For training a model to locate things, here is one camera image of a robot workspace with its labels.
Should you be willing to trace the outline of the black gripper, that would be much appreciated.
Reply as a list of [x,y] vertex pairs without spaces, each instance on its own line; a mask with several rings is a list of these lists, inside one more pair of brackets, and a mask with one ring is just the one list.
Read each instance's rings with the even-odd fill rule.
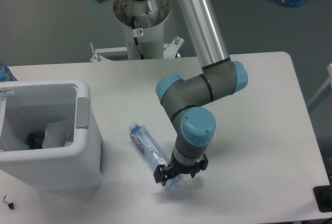
[[203,154],[198,162],[196,161],[192,165],[180,163],[175,155],[172,154],[169,166],[160,164],[156,167],[154,171],[154,179],[156,183],[161,183],[162,186],[165,186],[167,181],[171,179],[172,175],[190,174],[190,176],[194,178],[200,171],[205,171],[208,164],[209,161],[205,154]]

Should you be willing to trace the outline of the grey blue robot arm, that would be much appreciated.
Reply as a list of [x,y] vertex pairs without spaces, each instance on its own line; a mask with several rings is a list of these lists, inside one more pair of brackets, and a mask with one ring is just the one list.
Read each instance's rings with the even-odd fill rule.
[[[110,0],[91,0],[101,4]],[[163,24],[171,10],[170,0],[111,0],[113,12],[124,30],[130,60],[160,59]],[[216,121],[205,105],[232,95],[247,86],[243,64],[232,61],[209,0],[179,0],[202,73],[189,79],[170,75],[160,80],[156,94],[177,137],[167,165],[154,171],[157,183],[165,185],[181,174],[195,176],[206,170],[205,150],[211,142]]]

